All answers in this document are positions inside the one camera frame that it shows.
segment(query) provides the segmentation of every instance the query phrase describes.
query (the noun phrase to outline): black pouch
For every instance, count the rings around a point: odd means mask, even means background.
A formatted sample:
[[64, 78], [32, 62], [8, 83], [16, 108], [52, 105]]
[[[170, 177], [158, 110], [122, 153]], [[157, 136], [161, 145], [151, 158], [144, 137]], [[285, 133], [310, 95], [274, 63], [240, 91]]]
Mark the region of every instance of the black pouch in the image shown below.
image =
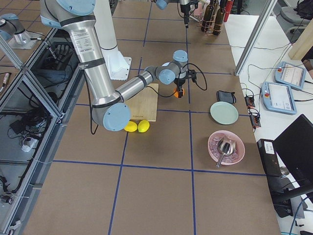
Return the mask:
[[223, 92], [223, 91], [217, 91], [217, 101], [224, 101], [230, 104], [236, 103], [236, 97], [234, 95], [234, 92]]

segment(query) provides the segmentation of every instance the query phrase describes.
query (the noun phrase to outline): yellow lemon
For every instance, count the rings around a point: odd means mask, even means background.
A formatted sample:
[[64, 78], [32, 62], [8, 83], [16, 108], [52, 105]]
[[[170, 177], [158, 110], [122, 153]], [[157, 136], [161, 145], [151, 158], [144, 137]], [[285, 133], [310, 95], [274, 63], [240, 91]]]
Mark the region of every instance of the yellow lemon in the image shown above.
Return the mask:
[[138, 124], [138, 132], [143, 133], [146, 132], [150, 127], [150, 123], [147, 120], [142, 120]]
[[124, 127], [124, 130], [128, 132], [134, 132], [135, 130], [137, 130], [137, 124], [133, 121], [129, 121]]

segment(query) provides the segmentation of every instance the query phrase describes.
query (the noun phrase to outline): light green plate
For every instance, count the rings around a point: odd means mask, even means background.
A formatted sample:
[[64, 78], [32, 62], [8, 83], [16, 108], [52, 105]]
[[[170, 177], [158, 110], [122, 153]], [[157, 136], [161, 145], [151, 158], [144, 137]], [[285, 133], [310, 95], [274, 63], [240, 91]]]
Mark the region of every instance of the light green plate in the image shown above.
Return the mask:
[[237, 109], [227, 102], [216, 102], [211, 106], [210, 113], [212, 118], [220, 124], [233, 124], [238, 119]]

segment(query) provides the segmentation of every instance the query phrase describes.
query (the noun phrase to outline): pink bowl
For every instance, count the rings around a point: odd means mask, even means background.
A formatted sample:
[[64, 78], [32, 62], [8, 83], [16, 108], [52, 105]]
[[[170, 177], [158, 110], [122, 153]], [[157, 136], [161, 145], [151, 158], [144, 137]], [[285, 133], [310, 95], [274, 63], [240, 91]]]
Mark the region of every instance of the pink bowl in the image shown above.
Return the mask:
[[207, 142], [207, 149], [209, 151], [209, 154], [211, 156], [211, 158], [214, 160], [214, 161], [218, 161], [218, 159], [213, 155], [211, 149], [210, 149], [210, 145], [209, 143], [211, 141], [213, 141], [213, 138], [214, 137], [223, 137], [223, 136], [227, 136], [228, 138], [230, 138], [231, 140], [234, 140], [236, 141], [236, 150], [237, 150], [237, 154], [238, 154], [238, 159], [235, 160], [234, 162], [231, 162], [231, 163], [225, 163], [222, 161], [222, 165], [233, 165], [233, 164], [236, 164], [238, 162], [240, 162], [243, 158], [244, 158], [244, 155], [245, 155], [245, 146], [244, 146], [244, 143], [242, 142], [242, 140], [237, 136], [235, 135], [234, 133], [230, 132], [230, 131], [216, 131], [214, 132], [212, 135], [210, 135], [209, 137], [209, 140]]

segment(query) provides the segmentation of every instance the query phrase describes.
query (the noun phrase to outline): display screen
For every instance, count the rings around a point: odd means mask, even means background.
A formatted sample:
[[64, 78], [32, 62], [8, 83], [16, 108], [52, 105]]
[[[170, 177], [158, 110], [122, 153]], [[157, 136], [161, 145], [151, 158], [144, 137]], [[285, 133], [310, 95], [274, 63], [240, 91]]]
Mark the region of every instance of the display screen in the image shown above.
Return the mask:
[[300, 86], [303, 69], [293, 65], [285, 64], [282, 80], [285, 82]]
[[268, 89], [273, 108], [293, 110], [287, 86], [269, 83]]
[[313, 183], [313, 124], [302, 114], [273, 142], [300, 186]]

